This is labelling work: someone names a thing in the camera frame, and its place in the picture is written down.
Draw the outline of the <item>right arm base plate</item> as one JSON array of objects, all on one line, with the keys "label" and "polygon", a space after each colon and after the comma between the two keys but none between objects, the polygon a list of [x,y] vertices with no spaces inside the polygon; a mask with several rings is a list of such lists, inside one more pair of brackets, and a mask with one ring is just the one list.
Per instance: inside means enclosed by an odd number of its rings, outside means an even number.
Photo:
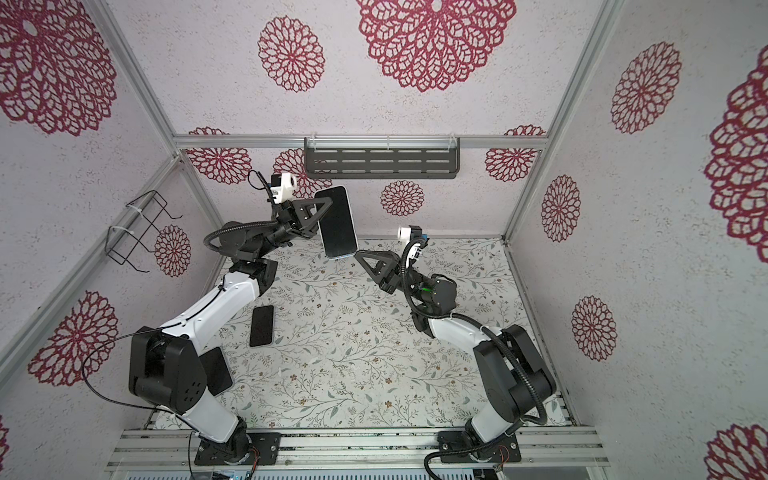
[{"label": "right arm base plate", "polygon": [[462,431],[440,431],[437,434],[440,460],[443,463],[517,463],[522,459],[517,437],[503,433],[483,443]]}]

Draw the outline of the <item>black phone near left wall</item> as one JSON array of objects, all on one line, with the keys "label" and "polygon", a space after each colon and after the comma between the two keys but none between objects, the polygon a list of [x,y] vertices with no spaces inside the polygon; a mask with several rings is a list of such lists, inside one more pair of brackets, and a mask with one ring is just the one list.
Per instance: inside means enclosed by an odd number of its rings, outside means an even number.
[{"label": "black phone near left wall", "polygon": [[250,347],[270,345],[274,340],[274,306],[255,307],[252,311]]}]

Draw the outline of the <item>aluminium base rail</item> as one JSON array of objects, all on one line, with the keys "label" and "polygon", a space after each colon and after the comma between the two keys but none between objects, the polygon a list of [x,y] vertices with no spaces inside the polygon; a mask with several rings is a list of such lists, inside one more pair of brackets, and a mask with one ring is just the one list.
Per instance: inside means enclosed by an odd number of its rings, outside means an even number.
[{"label": "aluminium base rail", "polygon": [[[460,428],[252,429],[282,435],[274,465],[259,471],[320,469],[419,469],[439,451],[437,434]],[[517,463],[466,463],[469,468],[586,467],[610,464],[592,427],[523,427],[515,433],[522,459]],[[198,470],[193,464],[200,440],[185,430],[126,430],[104,468],[107,473]]]}]

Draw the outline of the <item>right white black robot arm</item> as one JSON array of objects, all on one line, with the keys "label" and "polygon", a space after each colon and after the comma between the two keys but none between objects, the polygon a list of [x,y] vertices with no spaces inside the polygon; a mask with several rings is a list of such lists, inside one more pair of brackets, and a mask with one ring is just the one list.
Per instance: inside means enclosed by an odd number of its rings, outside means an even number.
[{"label": "right white black robot arm", "polygon": [[419,253],[414,243],[401,254],[360,250],[354,258],[382,291],[403,293],[419,332],[474,357],[487,404],[465,427],[469,444],[489,444],[525,423],[545,425],[556,382],[528,332],[519,325],[493,329],[457,313],[457,283],[418,272]]}]

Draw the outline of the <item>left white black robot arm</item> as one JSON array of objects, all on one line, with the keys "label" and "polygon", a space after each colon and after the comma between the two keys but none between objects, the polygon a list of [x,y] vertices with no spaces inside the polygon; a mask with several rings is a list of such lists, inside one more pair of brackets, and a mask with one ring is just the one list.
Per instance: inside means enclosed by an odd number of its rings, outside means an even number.
[{"label": "left white black robot arm", "polygon": [[242,308],[273,284],[277,263],[267,254],[296,238],[313,238],[331,210],[329,198],[285,200],[272,206],[268,221],[225,224],[204,244],[232,260],[221,283],[176,318],[157,329],[144,327],[132,338],[131,394],[165,407],[231,458],[243,456],[248,443],[243,419],[211,392],[200,359],[203,348]]}]

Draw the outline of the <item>dark grey wall shelf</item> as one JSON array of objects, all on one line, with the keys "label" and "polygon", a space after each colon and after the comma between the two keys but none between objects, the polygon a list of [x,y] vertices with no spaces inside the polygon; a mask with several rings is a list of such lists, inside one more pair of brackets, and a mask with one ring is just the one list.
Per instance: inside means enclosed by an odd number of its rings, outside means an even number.
[{"label": "dark grey wall shelf", "polygon": [[444,180],[460,170],[460,140],[342,140],[306,137],[304,166],[315,180]]}]

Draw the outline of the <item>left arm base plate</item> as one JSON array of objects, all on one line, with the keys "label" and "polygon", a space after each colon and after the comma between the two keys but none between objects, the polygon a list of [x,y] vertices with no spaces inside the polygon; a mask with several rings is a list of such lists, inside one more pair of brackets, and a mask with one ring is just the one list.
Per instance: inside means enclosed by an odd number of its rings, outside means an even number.
[{"label": "left arm base plate", "polygon": [[235,434],[225,443],[201,439],[193,464],[195,466],[274,465],[282,435],[279,433]]}]

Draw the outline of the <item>black phone near left base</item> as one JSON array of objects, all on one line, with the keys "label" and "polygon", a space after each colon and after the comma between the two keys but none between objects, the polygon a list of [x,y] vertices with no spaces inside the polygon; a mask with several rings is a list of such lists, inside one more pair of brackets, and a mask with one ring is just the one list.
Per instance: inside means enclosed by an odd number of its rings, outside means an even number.
[{"label": "black phone near left base", "polygon": [[233,386],[234,381],[220,347],[203,353],[199,360],[206,374],[208,390],[213,396],[218,396]]}]

